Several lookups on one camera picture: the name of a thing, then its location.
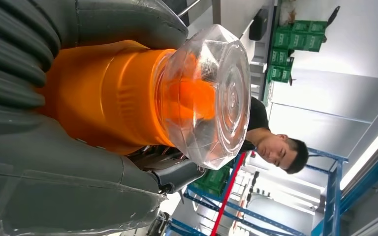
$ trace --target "fluorescent light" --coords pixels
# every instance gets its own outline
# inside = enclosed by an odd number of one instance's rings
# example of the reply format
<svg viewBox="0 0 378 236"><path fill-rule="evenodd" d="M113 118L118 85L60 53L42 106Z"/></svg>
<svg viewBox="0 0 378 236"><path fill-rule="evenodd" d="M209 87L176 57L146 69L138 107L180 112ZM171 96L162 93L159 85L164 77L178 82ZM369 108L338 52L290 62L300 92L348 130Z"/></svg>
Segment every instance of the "fluorescent light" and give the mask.
<svg viewBox="0 0 378 236"><path fill-rule="evenodd" d="M286 194L284 192L281 192L281 191L271 191L271 197L272 198L282 198L284 199L285 201L288 201L288 202L291 202L291 203L298 203L298 204L301 204L301 205L304 205L306 207L314 207L314 204L310 203L310 202L307 202L307 201L304 201L300 198L297 198L295 196L292 196L292 195L289 195L289 194Z"/></svg>
<svg viewBox="0 0 378 236"><path fill-rule="evenodd" d="M296 210L300 210L302 212L305 212L305 213L308 213L308 214L311 214L311 215L315 215L315 212L311 211L311 210L308 210L308 209L305 209L305 208L302 208L300 206L297 206L295 204L292 204L292 203L289 203L289 202L286 202L284 199L277 199L277 198L274 198L273 199L275 202L278 202L278 203L281 203L285 206L288 206L288 207L291 207L293 209L296 209Z"/></svg>
<svg viewBox="0 0 378 236"><path fill-rule="evenodd" d="M306 200L309 200L309 201L312 201L312 202L315 202L315 203L319 203L320 202L320 200L318 198L314 198L312 196L309 196L307 194L304 194L304 193L301 193L299 191L293 190L291 188L285 187L283 185L276 184L274 182L268 181L267 179L261 179L260 180L260 184L264 184L266 186L269 186L272 189L281 190L281 191L283 191L285 193L289 193L289 194L295 195L297 197L300 197L300 198L303 198L303 199L306 199Z"/></svg>
<svg viewBox="0 0 378 236"><path fill-rule="evenodd" d="M295 183L298 183L298 184L301 184L301 185L304 185L304 186L307 186L307 187L310 187L310 188L315 188L315 189L318 189L321 192L324 191L324 189L325 189L324 187L318 186L318 185L313 184L313 183L306 182L306 181L304 181L300 178L289 175L288 173L286 173L286 171L284 171L284 170L280 169L279 167L276 167L273 164L270 164L270 163L266 162L265 160L263 160L260 157L260 155L258 155L257 152L255 152L255 154L258 157L251 158L251 154L248 155L248 159L246 160L246 166L253 166L255 168L260 169L260 171L263 171L263 172L265 172L265 173L267 173L267 174L269 174L273 177L279 178L279 179L284 179L284 180L295 182Z"/></svg>
<svg viewBox="0 0 378 236"><path fill-rule="evenodd" d="M345 187L353 180L356 174L361 170L361 168L370 160L373 154L378 150L378 136L370 144L370 146L364 151L357 162L350 168L347 174L341 179L340 189L343 190Z"/></svg>
<svg viewBox="0 0 378 236"><path fill-rule="evenodd" d="M324 191L324 189L325 189L324 187L321 187L319 185L306 182L306 181L304 181L300 178L293 177L292 175L289 175L288 173L286 173L286 171L279 169L279 168L273 169L273 170L269 171L268 173L270 175L274 176L274 177L277 177L277 178L282 178L282 179L289 180L289 181L292 181L292 182L295 182L295 183L298 183L298 184L301 184L301 185L304 185L304 186L307 186L307 187L318 189L321 192Z"/></svg>

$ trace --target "green crate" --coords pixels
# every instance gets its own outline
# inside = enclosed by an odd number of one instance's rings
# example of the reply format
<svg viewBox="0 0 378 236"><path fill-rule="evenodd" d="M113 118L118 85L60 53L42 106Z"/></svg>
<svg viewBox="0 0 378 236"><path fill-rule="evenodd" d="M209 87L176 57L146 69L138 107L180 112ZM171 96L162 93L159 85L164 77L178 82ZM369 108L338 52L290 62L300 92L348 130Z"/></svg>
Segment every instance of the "green crate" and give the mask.
<svg viewBox="0 0 378 236"><path fill-rule="evenodd" d="M292 27L294 32L308 32L311 21L295 21Z"/></svg>
<svg viewBox="0 0 378 236"><path fill-rule="evenodd" d="M220 196L228 182L229 169L228 166L223 166L216 171L208 170L202 178L197 179L191 184L205 192Z"/></svg>
<svg viewBox="0 0 378 236"><path fill-rule="evenodd" d="M271 65L269 71L267 71L267 80L288 83L292 71L293 60L294 58L289 58L287 66Z"/></svg>
<svg viewBox="0 0 378 236"><path fill-rule="evenodd" d="M311 52L319 52L323 41L324 34L308 34L304 50Z"/></svg>
<svg viewBox="0 0 378 236"><path fill-rule="evenodd" d="M295 50L304 50L307 36L307 33L292 32L289 39L289 48Z"/></svg>
<svg viewBox="0 0 378 236"><path fill-rule="evenodd" d="M287 65L288 59L288 49L274 48L270 55L271 65Z"/></svg>
<svg viewBox="0 0 378 236"><path fill-rule="evenodd" d="M308 32L325 34L325 29L327 28L326 21L311 21Z"/></svg>
<svg viewBox="0 0 378 236"><path fill-rule="evenodd" d="M290 27L278 27L273 37L273 47L287 48L289 46Z"/></svg>

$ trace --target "black hair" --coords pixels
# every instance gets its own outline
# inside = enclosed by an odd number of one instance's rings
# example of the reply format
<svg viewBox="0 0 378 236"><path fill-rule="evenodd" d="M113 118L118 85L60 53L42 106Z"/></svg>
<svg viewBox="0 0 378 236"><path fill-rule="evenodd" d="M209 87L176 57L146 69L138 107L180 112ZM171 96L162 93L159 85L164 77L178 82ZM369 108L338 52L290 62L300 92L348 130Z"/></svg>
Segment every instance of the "black hair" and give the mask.
<svg viewBox="0 0 378 236"><path fill-rule="evenodd" d="M298 173L306 166L306 163L308 162L308 158L309 158L308 147L306 146L304 142L297 139L289 138L287 140L287 143L289 144L290 149L297 151L298 154L296 155L295 159L293 160L289 168L286 169L285 171L288 174Z"/></svg>

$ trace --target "transparent lid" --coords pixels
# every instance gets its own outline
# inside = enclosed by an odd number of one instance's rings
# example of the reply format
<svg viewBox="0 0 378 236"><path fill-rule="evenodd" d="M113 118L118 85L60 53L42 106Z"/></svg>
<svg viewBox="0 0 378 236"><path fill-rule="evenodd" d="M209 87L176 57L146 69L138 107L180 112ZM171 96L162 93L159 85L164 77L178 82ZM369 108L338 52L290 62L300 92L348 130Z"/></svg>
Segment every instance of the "transparent lid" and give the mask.
<svg viewBox="0 0 378 236"><path fill-rule="evenodd" d="M193 36L167 62L160 119L170 141L196 164L219 169L245 139L250 68L240 40L220 25Z"/></svg>

